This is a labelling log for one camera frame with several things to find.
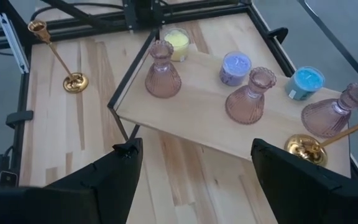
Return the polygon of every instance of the pink glass vase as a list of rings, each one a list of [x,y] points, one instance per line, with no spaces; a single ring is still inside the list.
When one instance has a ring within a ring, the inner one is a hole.
[[[264,113],[264,93],[276,84],[272,71],[257,67],[249,74],[248,85],[242,86],[226,99],[226,113],[241,124],[254,124]]]
[[[303,108],[301,118],[305,128],[315,136],[330,138],[342,131],[358,109],[358,83],[351,83],[339,99],[327,99]]]
[[[172,45],[165,40],[156,40],[149,49],[154,63],[149,68],[145,85],[147,91],[158,98],[175,96],[181,87],[179,74],[171,63]]]

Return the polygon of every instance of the floor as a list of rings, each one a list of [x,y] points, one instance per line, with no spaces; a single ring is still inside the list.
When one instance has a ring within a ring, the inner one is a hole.
[[[39,5],[39,2],[33,1],[25,5],[18,0],[11,2],[27,21],[35,4]],[[358,14],[353,13],[358,11],[358,5],[354,9],[353,1],[350,0],[343,1],[340,7],[335,4],[335,0],[325,0],[324,4],[323,0],[308,2],[313,4],[315,12],[358,60],[358,37],[354,37],[354,33],[358,33]],[[348,83],[358,82],[358,75],[295,0],[258,0],[255,4],[271,29],[281,26],[289,28],[290,33],[283,46],[297,67],[311,65],[319,68],[326,75],[326,86],[334,90],[343,90]],[[6,115],[17,109],[19,82],[20,73],[14,59],[0,55],[0,153],[12,142],[13,131],[4,122]],[[355,123],[357,113],[354,113],[351,125]],[[357,138],[356,133],[351,139],[351,149],[358,161]]]

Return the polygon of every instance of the gold candlestick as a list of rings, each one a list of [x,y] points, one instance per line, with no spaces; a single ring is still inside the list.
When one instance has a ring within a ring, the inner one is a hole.
[[[58,61],[66,70],[68,76],[63,81],[64,89],[69,93],[79,93],[83,91],[88,86],[88,78],[81,72],[71,73],[69,71],[66,64],[50,41],[50,34],[47,30],[47,23],[44,21],[34,20],[29,23],[27,28],[50,47],[50,50],[52,50],[53,54],[55,54]]]
[[[324,147],[352,134],[355,131],[358,131],[358,124],[332,138],[323,141],[322,143],[307,134],[295,134],[285,143],[285,150],[314,164],[325,166],[328,158]]]

